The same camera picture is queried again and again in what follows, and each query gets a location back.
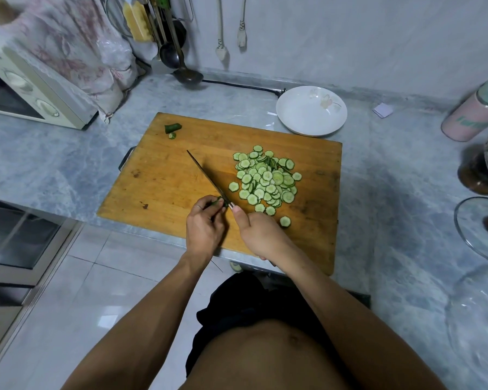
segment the white plate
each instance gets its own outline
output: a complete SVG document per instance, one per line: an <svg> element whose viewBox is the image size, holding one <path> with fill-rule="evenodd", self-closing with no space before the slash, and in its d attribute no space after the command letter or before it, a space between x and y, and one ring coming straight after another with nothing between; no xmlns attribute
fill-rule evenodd
<svg viewBox="0 0 488 390"><path fill-rule="evenodd" d="M282 123L300 135L319 137L338 130L347 119L343 100L330 90L299 86L286 91L277 101Z"/></svg>

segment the belly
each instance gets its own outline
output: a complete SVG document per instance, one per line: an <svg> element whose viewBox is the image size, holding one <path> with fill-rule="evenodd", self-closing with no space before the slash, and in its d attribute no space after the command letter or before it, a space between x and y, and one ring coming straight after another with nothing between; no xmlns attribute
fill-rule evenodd
<svg viewBox="0 0 488 390"><path fill-rule="evenodd" d="M189 389L351 389L325 350L277 320L231 329L212 340L181 387Z"/></svg>

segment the marble countertop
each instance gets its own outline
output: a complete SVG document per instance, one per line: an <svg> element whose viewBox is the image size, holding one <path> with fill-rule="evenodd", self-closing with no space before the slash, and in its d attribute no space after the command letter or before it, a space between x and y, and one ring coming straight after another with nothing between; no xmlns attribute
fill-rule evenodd
<svg viewBox="0 0 488 390"><path fill-rule="evenodd" d="M343 143L339 228L333 278L372 295L373 311L400 334L450 389L485 389L450 346L445 308L458 282L488 262L462 242L456 204L473 196L456 170L470 145L440 131L444 114L402 102L380 119L376 105L343 99L344 127L328 139ZM111 123L86 131L0 115L0 200L117 231L184 246L184 240L96 216L119 172L157 112L288 132L268 92L202 83L186 90L172 76L149 76ZM477 137L484 142L488 134ZM258 258L221 257L270 268Z"/></svg>

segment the knife blade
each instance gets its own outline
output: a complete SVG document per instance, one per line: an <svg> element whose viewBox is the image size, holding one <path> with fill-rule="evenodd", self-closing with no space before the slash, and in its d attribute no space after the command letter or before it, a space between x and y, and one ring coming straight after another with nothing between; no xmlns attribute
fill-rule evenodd
<svg viewBox="0 0 488 390"><path fill-rule="evenodd" d="M195 160L195 157L192 156L192 154L190 153L189 150L187 150L188 154L190 155L191 159L194 161L195 164L197 164L197 167L199 167L199 169L202 171L202 173L204 174L204 176L206 176L208 178L208 180L210 181L210 183L213 185L213 187L215 188L215 190L217 190L217 192L219 193L219 195L222 197L222 199L224 201L226 201L226 203L228 204L228 206L230 207L230 209L233 209L233 203L231 202L231 200L228 198L228 196L222 191L222 189L217 186L215 184L215 182L208 176L208 174L206 173L206 171L204 171L204 169L202 168L202 166L199 164L199 162L197 160Z"/></svg>

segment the left hand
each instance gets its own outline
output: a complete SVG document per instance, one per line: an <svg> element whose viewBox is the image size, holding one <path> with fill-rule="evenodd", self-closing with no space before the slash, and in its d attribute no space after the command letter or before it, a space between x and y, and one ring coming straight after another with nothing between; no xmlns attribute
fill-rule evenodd
<svg viewBox="0 0 488 390"><path fill-rule="evenodd" d="M186 252L196 257L201 256L207 261L212 258L213 252L221 243L226 228L222 221L222 214L226 211L224 200L220 199L206 207L215 200L215 196L202 197L186 218Z"/></svg>

